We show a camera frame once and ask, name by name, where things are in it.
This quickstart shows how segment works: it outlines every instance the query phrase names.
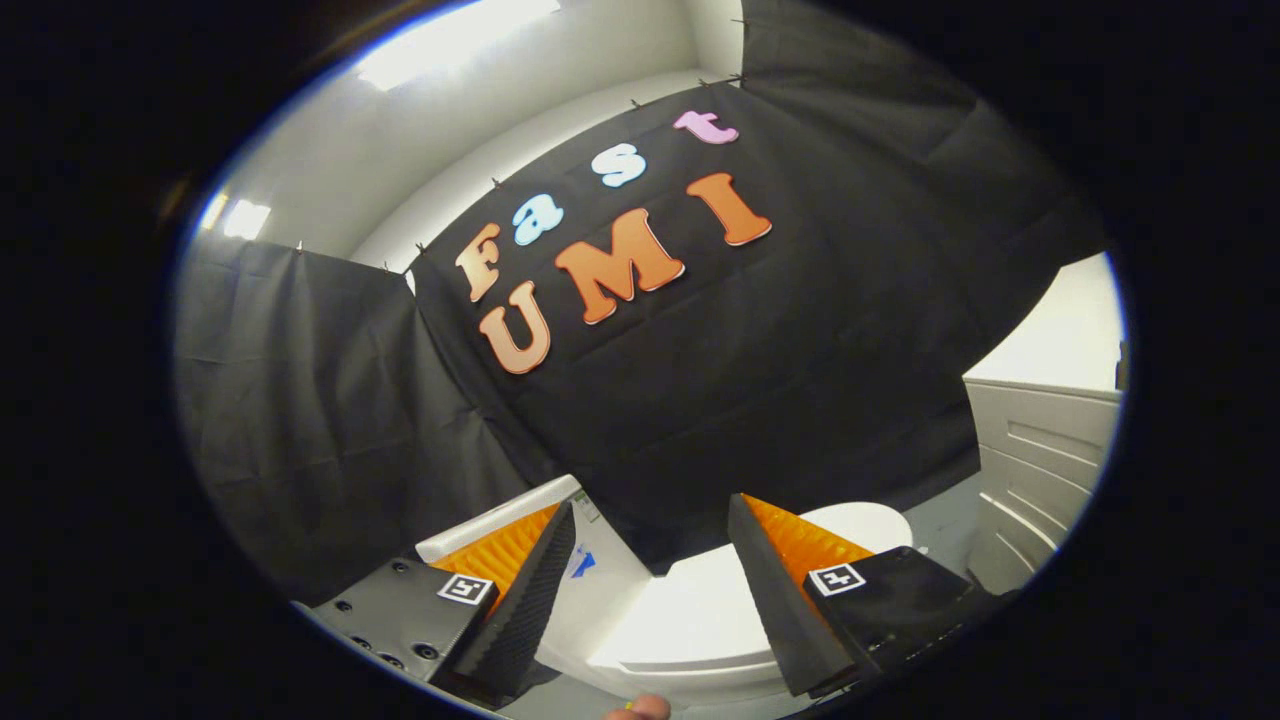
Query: black fabric backdrop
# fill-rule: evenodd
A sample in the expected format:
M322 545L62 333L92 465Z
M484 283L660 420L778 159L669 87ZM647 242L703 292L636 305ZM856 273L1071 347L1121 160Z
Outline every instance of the black fabric backdrop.
M564 471L660 573L727 542L732 492L792 511L906 509L978 470L960 375L1060 265L1103 249L1098 218L905 47L797 3L744 13L741 88L627 111L506 178L413 263L416 302L380 269L193 246L175 296L184 432L233 534L285 594L320 602ZM686 110L741 136L673 129ZM620 142L648 168L609 188L590 161ZM730 247L685 195L716 172L773 222L767 236ZM563 222L515 245L512 215L544 192ZM577 241L608 251L634 208L685 275L586 325L553 259ZM500 277L472 304L454 259L489 222ZM517 377L477 323L526 279L552 348ZM524 346L518 311L507 325Z
M189 249L174 301L192 461L289 598L323 602L552 474L503 451L530 443L457 389L398 274L216 237Z
M748 3L760 22L749 13L742 90L690 90L579 135L506 178L412 265L462 387L577 475L657 571L727 542L732 492L794 511L906 509L977 471L960 375L1062 264L1103 249L1098 218L964 86L844 22L810 38L813 15L791 8ZM842 79L851 68L865 72ZM673 129L691 109L739 140ZM648 168L609 188L590 163L618 142ZM722 241L685 195L716 172L773 222L769 234ZM564 218L517 246L511 218L543 192ZM634 208L685 275L586 325L554 258L580 240L609 251L611 223ZM500 274L472 304L454 260L490 222L503 227ZM552 347L513 375L477 323L524 281ZM507 324L526 345L518 311Z

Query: pink letter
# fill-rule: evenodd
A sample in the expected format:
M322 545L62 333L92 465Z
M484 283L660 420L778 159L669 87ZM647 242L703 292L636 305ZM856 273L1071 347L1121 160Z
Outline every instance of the pink letter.
M737 140L736 129L721 129L712 124L712 120L714 119L717 119L716 113L698 114L690 110L681 115L680 119L677 119L671 127L676 129L687 129L694 133L698 140L710 142L712 145L724 145L726 142L733 142Z

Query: white wall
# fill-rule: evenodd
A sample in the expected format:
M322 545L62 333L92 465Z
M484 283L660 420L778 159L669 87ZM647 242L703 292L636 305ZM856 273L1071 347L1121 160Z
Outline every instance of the white wall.
M742 0L686 0L698 65L719 77L742 72Z
M1115 391L1124 311L1106 252L1057 272L1039 304L965 380Z
M737 32L741 36L741 26L737 26ZM586 95L536 115L481 145L413 192L356 249L351 260L375 268L381 268L385 261L390 270L404 272L417 258L416 243L430 243L493 190L489 178L511 177L566 140L630 110L631 100L649 102L698 87L699 78L709 82L724 77L710 70L653 76Z

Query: ridged foam surface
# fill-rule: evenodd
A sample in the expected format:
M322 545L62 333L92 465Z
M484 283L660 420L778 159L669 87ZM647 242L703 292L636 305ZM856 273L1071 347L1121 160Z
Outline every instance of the ridged foam surface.
M547 523L550 523L558 506L559 503L549 505L525 515L430 565L451 573L493 580L494 585L498 587L498 600L489 610L488 616L492 616L502 605L503 598L507 597L511 583L516 580L520 568L524 566L529 552L534 550L534 544L538 543L538 538L541 537Z
M746 506L751 509L751 514L764 528L764 534L768 536L773 550L782 559L782 565L800 592L804 592L804 579L809 570L856 562L874 555L865 547L851 543L836 533L824 530L804 518L763 500L745 493L742 500L746 501Z

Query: cabinet drawer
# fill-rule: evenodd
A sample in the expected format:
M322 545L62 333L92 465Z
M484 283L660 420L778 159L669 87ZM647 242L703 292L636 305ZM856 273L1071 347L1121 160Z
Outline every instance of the cabinet drawer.
M993 498L1010 497L1012 502L1033 507L1037 512L1023 512L1020 507L1001 501L1061 543L1092 495L1071 480L984 445L978 446L978 454L982 459L983 491Z
M978 529L995 530L1036 570L1057 550L1052 541L1037 534L1033 525L998 500L983 498L978 506Z
M1119 404L965 383L978 442L1092 491L1115 434Z
M992 594L1018 589L1032 579L1036 571L1009 544L1009 541L991 528L978 530L973 551L969 553L969 570L973 571L983 589Z

